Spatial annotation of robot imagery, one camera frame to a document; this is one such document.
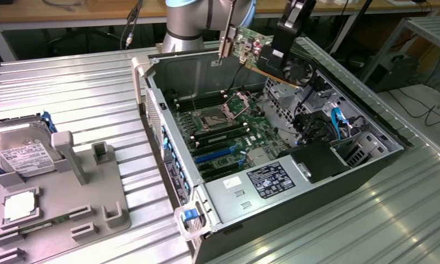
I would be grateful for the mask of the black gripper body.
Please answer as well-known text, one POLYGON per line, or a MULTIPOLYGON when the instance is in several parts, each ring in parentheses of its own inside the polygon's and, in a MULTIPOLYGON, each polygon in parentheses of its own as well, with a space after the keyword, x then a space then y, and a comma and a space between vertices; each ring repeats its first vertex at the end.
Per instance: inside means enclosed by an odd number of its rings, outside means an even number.
POLYGON ((283 13, 285 21, 303 20, 311 14, 317 5, 315 0, 289 0, 286 2, 286 9, 283 13))

